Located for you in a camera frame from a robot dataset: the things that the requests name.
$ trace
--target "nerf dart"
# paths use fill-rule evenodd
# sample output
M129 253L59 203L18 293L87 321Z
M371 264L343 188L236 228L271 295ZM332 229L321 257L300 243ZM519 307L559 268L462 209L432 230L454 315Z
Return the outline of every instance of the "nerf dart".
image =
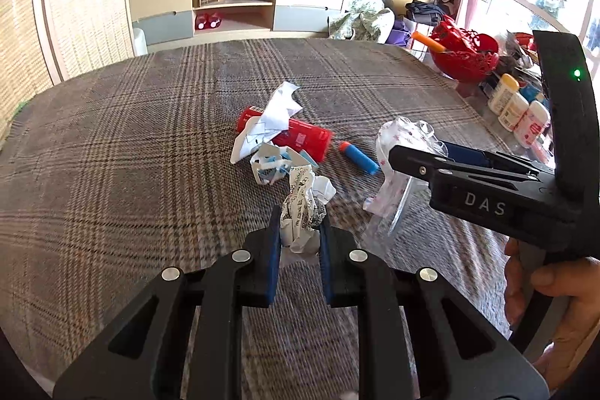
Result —
M442 45L441 43L438 43L434 39L431 39L429 36L425 36L424 34L419 33L418 31L415 31L413 34L410 35L410 37L413 40L418 41L419 43L423 43L429 49L431 49L437 53L442 53L442 52L446 51L446 47L444 45Z
M355 162L356 166L365 173L374 175L379 171L379 165L377 163L348 141L342 141L340 144L340 151Z

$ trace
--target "bed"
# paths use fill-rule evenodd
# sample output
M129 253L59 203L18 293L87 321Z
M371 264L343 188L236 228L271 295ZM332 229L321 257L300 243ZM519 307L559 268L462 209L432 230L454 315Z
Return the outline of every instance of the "bed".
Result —
M281 83L298 115L374 154L382 123L428 121L440 139L506 149L452 84L401 48L335 40L249 40L162 51L36 96L0 152L0 325L22 361L55 380L162 268L191 271L264 227L288 191L260 187L229 156L235 123ZM360 234L383 183L330 150L332 225ZM501 331L505 237L440 214L419 192L394 264L441 271ZM319 269L281 269L268 310L243 320L247 399L330 399L358 387L356 311L329 309Z

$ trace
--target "crumpled white paper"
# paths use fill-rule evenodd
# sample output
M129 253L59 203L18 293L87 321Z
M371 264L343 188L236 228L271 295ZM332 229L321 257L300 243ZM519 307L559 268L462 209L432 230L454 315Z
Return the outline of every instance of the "crumpled white paper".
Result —
M293 253L315 255L320 247L317 229L326 214L325 205L335 195L327 177L316 177L311 165L290 171L290 193L281 211L281 245Z
M302 110L302 106L292 99L293 92L298 88L290 82L283 82L271 95L263 114L248 119L246 127L233 143L231 164L246 158L261 144L289 129L291 116Z
M276 146L271 142L261 144L259 150L250 157L252 173L259 185L273 185L289 175L294 166L306 165L311 165L315 170L319 167L306 151L298 153L289 146Z

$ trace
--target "pink bottle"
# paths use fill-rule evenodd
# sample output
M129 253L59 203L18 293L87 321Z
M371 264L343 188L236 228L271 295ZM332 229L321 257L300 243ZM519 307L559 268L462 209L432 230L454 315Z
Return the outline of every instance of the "pink bottle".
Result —
M196 14L196 22L194 23L196 30L204 30L208 28L208 14L199 12Z
M524 148L529 148L550 124L550 113L542 103L534 100L512 134Z
M214 12L208 16L208 26L207 28L214 29L218 28L221 25L221 15L218 12Z

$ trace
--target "blue foam dart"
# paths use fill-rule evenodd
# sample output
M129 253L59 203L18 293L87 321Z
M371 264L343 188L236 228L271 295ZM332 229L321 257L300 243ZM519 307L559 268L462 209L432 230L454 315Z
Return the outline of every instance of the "blue foam dart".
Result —
M379 165L376 162L371 160L366 154L348 141L342 141L340 144L340 151L350 158L356 166L365 173L374 175L379 171Z

